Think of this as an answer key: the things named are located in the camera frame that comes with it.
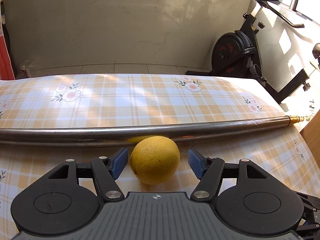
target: white wall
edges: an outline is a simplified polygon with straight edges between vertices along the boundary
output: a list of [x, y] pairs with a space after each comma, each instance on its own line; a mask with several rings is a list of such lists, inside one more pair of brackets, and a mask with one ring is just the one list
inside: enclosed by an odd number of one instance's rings
[[318, 65], [312, 55], [316, 43], [320, 43], [320, 26], [308, 19], [297, 15], [293, 11], [271, 4], [294, 24], [305, 25], [305, 28], [295, 29], [287, 25], [270, 10], [263, 8], [254, 0], [249, 5], [248, 12], [256, 15], [255, 26], [259, 21], [265, 28], [257, 34], [263, 70], [268, 82], [276, 89], [282, 89], [302, 68], [308, 75], [311, 89], [304, 92], [300, 87], [293, 96], [284, 100], [290, 114], [309, 114], [309, 101], [315, 100], [315, 112], [320, 108], [320, 73], [310, 64]]
[[205, 67], [250, 0], [4, 0], [16, 65]]

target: lemon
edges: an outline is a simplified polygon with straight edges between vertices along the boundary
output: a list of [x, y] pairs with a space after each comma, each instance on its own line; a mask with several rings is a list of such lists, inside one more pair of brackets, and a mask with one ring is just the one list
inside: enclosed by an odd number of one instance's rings
[[132, 151], [130, 167], [143, 183], [156, 185], [168, 180], [177, 170], [180, 152], [174, 141], [153, 136], [139, 142]]

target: checkered pattern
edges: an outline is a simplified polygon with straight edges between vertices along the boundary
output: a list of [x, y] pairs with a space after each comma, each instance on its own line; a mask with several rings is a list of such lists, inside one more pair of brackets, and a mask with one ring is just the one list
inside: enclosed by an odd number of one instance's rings
[[[147, 74], [69, 75], [0, 83], [1, 127], [54, 128], [99, 127], [145, 124], [210, 122], [283, 116], [282, 109], [253, 80], [190, 77], [202, 82], [199, 92], [177, 83], [182, 76]], [[74, 101], [60, 101], [55, 89], [79, 83]], [[50, 101], [58, 96], [58, 101]], [[263, 111], [250, 109], [257, 101]], [[178, 144], [181, 159], [175, 175], [166, 183], [149, 186], [140, 183], [127, 165], [117, 180], [121, 190], [186, 191], [198, 184], [191, 171], [188, 149], [204, 156], [215, 155], [237, 163], [248, 158], [291, 189], [319, 196], [320, 170], [295, 127], [285, 127], [235, 138]], [[47, 171], [68, 158], [88, 162], [97, 156], [110, 156], [117, 148], [44, 149], [0, 146], [0, 239], [11, 239], [17, 229], [10, 215], [13, 198]], [[94, 191], [92, 180], [80, 184]], [[221, 190], [235, 184], [225, 179]]]

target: gray gripper base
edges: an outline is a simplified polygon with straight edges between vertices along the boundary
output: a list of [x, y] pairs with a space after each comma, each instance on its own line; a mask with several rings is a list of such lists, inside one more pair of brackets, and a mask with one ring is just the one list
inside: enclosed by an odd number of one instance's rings
[[[44, 240], [21, 232], [14, 240]], [[121, 202], [107, 203], [97, 217], [76, 232], [50, 240], [256, 240], [231, 230], [206, 203], [190, 201], [185, 193], [131, 192]], [[294, 232], [264, 240], [298, 240]]]

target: stainless steel tube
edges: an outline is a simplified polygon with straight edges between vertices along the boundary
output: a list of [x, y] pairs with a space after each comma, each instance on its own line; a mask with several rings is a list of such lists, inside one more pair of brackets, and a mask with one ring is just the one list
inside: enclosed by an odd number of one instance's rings
[[0, 144], [35, 147], [118, 147], [132, 146], [150, 136], [166, 136], [175, 142], [205, 140], [288, 126], [289, 116], [240, 121], [168, 125], [0, 129]]

